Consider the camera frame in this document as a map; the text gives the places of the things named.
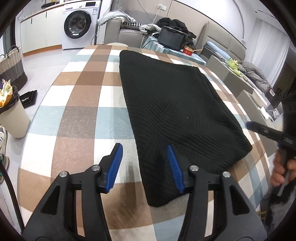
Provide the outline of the right hand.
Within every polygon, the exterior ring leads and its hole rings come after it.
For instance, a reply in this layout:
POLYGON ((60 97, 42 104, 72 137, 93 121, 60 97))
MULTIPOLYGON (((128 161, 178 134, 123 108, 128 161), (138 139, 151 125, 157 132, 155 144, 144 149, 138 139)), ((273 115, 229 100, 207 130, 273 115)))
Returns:
MULTIPOLYGON (((285 178, 283 176, 285 173, 285 169, 284 169, 283 165, 281 164, 281 154, 280 154, 279 150, 276 151, 273 165, 274 165, 274 168, 273 168, 273 172, 271 175, 271 183, 274 187, 278 187, 285 182, 285 178)), ((289 183, 289 182, 292 182, 296 177, 296 160, 290 159, 287 162, 287 167, 290 170, 290 176, 287 181, 287 183, 289 183)))

